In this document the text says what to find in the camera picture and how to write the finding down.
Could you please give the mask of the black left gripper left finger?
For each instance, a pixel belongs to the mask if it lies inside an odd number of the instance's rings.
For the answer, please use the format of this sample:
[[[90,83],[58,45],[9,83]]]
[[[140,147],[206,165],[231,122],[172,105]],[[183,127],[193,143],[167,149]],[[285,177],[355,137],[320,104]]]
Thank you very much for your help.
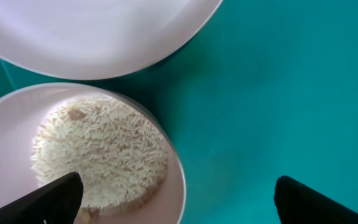
[[[0,224],[74,224],[83,197],[77,172],[53,182],[0,208]]]

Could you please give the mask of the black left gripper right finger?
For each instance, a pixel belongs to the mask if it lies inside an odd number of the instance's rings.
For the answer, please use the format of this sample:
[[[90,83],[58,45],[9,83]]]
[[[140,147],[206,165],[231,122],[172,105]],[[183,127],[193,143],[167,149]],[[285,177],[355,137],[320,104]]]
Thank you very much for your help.
[[[273,197],[281,224],[358,224],[358,213],[283,175]]]

